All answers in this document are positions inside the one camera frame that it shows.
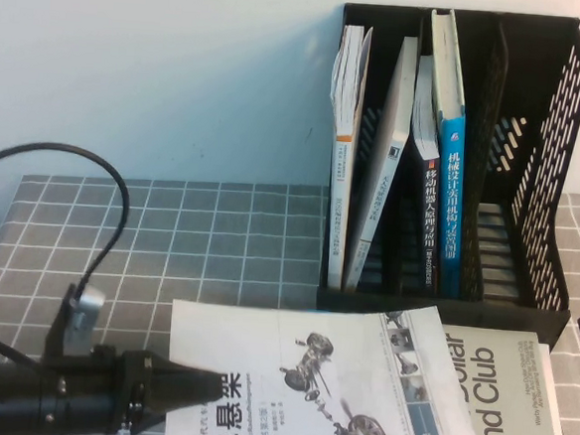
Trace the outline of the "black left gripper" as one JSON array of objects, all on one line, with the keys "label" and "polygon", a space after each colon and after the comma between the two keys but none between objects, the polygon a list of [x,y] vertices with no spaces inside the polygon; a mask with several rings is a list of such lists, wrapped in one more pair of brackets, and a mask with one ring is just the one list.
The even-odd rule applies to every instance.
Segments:
[{"label": "black left gripper", "polygon": [[183,366],[149,351],[98,345],[86,356],[42,361],[44,432],[138,435],[162,413],[222,399],[219,372]]}]

